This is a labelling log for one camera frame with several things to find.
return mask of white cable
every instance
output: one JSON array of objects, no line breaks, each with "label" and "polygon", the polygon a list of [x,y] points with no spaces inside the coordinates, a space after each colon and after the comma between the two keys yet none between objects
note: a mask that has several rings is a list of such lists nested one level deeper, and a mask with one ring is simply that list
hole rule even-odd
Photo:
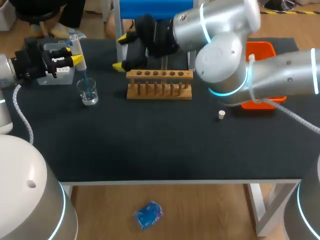
[{"label": "white cable", "polygon": [[255,104],[261,104],[262,101],[256,99],[255,94],[254,94],[254,90],[253,90],[253,87],[252,87],[253,64],[254,64],[255,61],[256,61],[255,55],[254,54],[250,54],[249,55],[249,66],[248,66],[248,79],[247,79],[247,81],[248,81],[248,84],[249,84],[249,94],[250,94],[250,97],[251,97],[252,101]]},{"label": "white cable", "polygon": [[18,95],[18,91],[19,91],[20,88],[21,88],[21,85],[18,84],[15,87],[14,91],[13,91],[13,96],[12,96],[13,105],[14,105],[14,108],[15,108],[16,112],[18,113],[19,117],[23,121],[23,123],[26,126],[26,129],[27,129],[27,131],[29,133],[29,143],[31,145],[33,145],[34,144],[34,132],[32,131],[30,123],[28,122],[28,120],[26,119],[26,117],[24,116],[22,111],[20,110],[20,107],[19,107],[18,102],[17,102],[17,95]]},{"label": "white cable", "polygon": [[248,67],[248,79],[247,82],[249,84],[249,93],[250,93],[250,97],[252,99],[252,101],[255,104],[260,104],[261,102],[265,102],[267,104],[270,104],[274,107],[276,107],[277,109],[283,111],[284,113],[288,114],[290,117],[292,117],[294,120],[298,121],[299,123],[301,123],[302,125],[304,125],[305,127],[307,127],[308,129],[310,129],[311,131],[315,132],[316,134],[320,134],[320,128],[313,125],[312,123],[308,122],[307,120],[303,119],[302,117],[300,117],[299,115],[295,114],[294,112],[290,111],[289,109],[285,108],[284,106],[271,101],[270,99],[262,99],[262,100],[257,100],[254,94],[254,90],[253,90],[253,84],[252,84],[252,72],[253,72],[253,63],[255,62],[255,55],[251,54],[249,56],[249,67]]},{"label": "white cable", "polygon": [[274,107],[276,107],[277,109],[283,111],[284,113],[288,114],[290,117],[292,117],[293,119],[297,120],[299,123],[301,123],[302,125],[306,126],[308,129],[310,129],[311,131],[314,131],[316,134],[320,134],[320,128],[313,125],[312,123],[308,122],[307,120],[303,119],[302,117],[300,117],[299,115],[295,114],[294,112],[290,111],[289,109],[285,108],[284,106],[275,103],[274,101],[271,101],[269,99],[263,99],[263,101],[265,103],[268,103]]}]

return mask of black table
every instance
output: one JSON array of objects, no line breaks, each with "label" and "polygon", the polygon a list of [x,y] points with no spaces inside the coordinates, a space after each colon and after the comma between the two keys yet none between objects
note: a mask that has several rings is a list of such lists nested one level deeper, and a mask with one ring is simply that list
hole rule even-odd
[{"label": "black table", "polygon": [[[267,39],[277,54],[297,50],[293,39]],[[127,100],[128,80],[112,69],[116,45],[82,40],[99,102],[85,107],[73,85],[23,86],[18,103],[34,132],[34,146],[61,182],[301,179],[319,155],[319,136],[284,113],[227,108],[198,79],[192,100]],[[187,67],[185,54],[168,69]],[[150,61],[151,69],[160,60]],[[12,135],[28,133],[4,92]],[[320,126],[320,97],[289,97],[290,110]],[[217,121],[219,110],[226,116]]]}]

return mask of blue panel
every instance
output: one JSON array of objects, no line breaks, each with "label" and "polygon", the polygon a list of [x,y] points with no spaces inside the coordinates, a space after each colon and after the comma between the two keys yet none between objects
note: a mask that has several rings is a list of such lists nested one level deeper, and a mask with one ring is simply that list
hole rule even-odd
[{"label": "blue panel", "polygon": [[155,19],[170,19],[193,8],[193,0],[120,0],[122,19],[151,14]]}]

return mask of orange tray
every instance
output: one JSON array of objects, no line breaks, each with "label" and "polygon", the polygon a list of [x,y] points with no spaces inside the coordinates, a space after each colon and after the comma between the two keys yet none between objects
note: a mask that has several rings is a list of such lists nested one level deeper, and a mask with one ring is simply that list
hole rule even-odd
[{"label": "orange tray", "polygon": [[[268,41],[248,41],[246,43],[246,61],[249,62],[249,55],[254,54],[255,60],[263,60],[266,58],[276,56],[276,52],[272,44]],[[270,97],[270,100],[274,101],[277,104],[283,103],[287,97]],[[262,102],[256,104],[253,101],[247,101],[241,104],[243,109],[258,110],[258,109],[275,109],[274,106]]]}]

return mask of blue plastic bag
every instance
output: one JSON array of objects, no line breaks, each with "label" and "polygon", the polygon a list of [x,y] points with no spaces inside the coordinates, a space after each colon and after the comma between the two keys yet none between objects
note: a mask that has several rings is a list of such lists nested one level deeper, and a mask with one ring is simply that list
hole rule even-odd
[{"label": "blue plastic bag", "polygon": [[135,211],[132,216],[136,219],[140,228],[145,230],[155,224],[163,215],[161,206],[151,201],[139,211]]}]

